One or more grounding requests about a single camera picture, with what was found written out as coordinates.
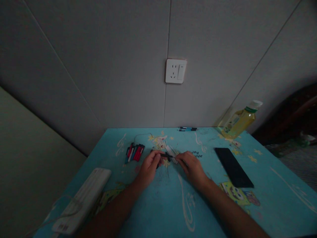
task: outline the power strip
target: power strip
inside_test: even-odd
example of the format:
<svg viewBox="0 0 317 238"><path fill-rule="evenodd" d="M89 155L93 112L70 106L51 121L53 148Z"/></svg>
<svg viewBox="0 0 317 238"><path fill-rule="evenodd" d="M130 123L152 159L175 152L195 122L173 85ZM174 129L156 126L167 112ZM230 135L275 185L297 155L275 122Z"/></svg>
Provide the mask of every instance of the power strip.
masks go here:
<svg viewBox="0 0 317 238"><path fill-rule="evenodd" d="M61 216L75 214L58 219L53 225L52 231L67 235L73 234L90 212L110 175L111 171L108 169L94 169Z"/></svg>

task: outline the forearm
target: forearm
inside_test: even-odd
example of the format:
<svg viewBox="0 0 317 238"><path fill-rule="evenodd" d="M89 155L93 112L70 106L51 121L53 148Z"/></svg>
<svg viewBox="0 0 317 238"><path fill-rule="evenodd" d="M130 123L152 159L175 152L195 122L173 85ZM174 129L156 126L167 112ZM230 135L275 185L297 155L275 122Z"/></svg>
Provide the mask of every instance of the forearm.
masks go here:
<svg viewBox="0 0 317 238"><path fill-rule="evenodd" d="M134 181L79 233L78 237L116 237L144 187Z"/></svg>
<svg viewBox="0 0 317 238"><path fill-rule="evenodd" d="M212 180L201 189L233 237L269 237L263 229L231 200Z"/></svg>

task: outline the wall seam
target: wall seam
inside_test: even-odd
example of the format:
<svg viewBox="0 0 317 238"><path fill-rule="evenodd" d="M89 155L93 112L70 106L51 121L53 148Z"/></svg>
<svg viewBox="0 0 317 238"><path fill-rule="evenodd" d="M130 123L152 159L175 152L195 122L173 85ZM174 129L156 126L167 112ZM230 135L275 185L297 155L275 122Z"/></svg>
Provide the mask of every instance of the wall seam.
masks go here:
<svg viewBox="0 0 317 238"><path fill-rule="evenodd" d="M38 23L37 19L35 18L33 12L31 11L31 9L29 8L28 4L26 3L25 0L23 0L26 8L28 9L28 11L30 12L32 18L34 19L35 23L37 24L38 28L40 29L40 31L42 32L42 34L44 35L46 41L48 42L48 44L50 45L50 47L53 49L55 55L57 56L58 60L60 61L60 63L62 64L63 68L66 70L67 75L70 77L72 83L75 85L76 89L78 90L78 92L80 93L80 95L82 96L82 98L84 99L85 103L87 104L89 110L92 112L92 114L94 115L94 117L97 119L98 123L101 125L101 127L103 128L103 125L101 124L101 122L99 121L98 117L96 116L96 114L93 112L92 108L90 107L90 105L88 104L86 98L84 97L84 95L82 94L82 92L80 91L80 89L78 88L77 84L75 83L73 77L70 75L68 69L66 68L64 62L62 61L62 59L59 57L58 53L56 52L56 50L54 49L53 45L51 44L50 40L48 39L48 37L46 36L45 32L43 31L42 27L40 26L40 24Z"/></svg>
<svg viewBox="0 0 317 238"><path fill-rule="evenodd" d="M241 87L241 89L239 90L238 94L236 95L236 97L233 99L232 103L230 104L230 106L228 107L228 109L226 110L226 112L224 113L224 115L222 116L221 120L223 120L223 118L226 116L227 112L229 111L229 109L231 108L231 106L233 105L234 101L237 99L237 97L239 96L240 92L243 90L244 86L247 84L247 82L249 81L249 79L251 78L251 76L253 75L253 73L255 72L255 70L257 69L257 67L259 66L259 64L261 63L261 61L263 60L263 58L265 57L265 55L267 54L267 52L269 51L269 49L271 48L271 46L273 45L274 41L277 39L277 37L279 36L279 34L281 33L281 31L283 30L284 26L286 25L286 23L289 21L289 19L292 17L293 13L296 11L297 7L299 6L299 4L301 3L302 0L300 0L297 5L294 7L293 11L291 12L291 14L289 15L289 17L286 19L286 21L284 22L284 24L282 25L281 29L278 31L278 33L276 34L276 36L274 37L273 41L271 42L271 44L268 46L267 50L264 52L263 56L261 57L261 59L259 60L259 62L257 63L257 65L255 66L255 68L253 69L253 71L251 72L250 76L247 78L247 80L245 81L245 83L243 84L243 86Z"/></svg>
<svg viewBox="0 0 317 238"><path fill-rule="evenodd" d="M168 58L168 46L169 46L169 33L171 29L171 10L172 10L172 0L169 2L169 19L168 19L168 35L167 35L167 51L166 51L166 59ZM163 115L163 127L165 126L165 103L166 103L166 86L167 83L165 82L165 92L164 92L164 115Z"/></svg>

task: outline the plastic bottle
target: plastic bottle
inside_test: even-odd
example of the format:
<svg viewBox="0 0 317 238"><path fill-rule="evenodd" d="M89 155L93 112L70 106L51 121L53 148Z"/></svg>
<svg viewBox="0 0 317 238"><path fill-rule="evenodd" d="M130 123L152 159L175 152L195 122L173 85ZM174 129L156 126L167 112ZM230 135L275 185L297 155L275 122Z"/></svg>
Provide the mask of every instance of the plastic bottle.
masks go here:
<svg viewBox="0 0 317 238"><path fill-rule="evenodd" d="M243 110L236 111L227 125L221 131L226 139L237 138L247 127L255 121L255 113L263 102L253 100Z"/></svg>

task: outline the smartphone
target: smartphone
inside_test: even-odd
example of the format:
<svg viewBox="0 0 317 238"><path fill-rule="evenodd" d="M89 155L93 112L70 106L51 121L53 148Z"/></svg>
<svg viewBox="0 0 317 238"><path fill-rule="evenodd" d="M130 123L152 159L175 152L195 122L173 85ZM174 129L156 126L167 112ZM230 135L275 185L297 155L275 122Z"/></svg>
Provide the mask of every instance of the smartphone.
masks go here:
<svg viewBox="0 0 317 238"><path fill-rule="evenodd" d="M228 148L215 148L215 152L235 187L254 188L253 183Z"/></svg>

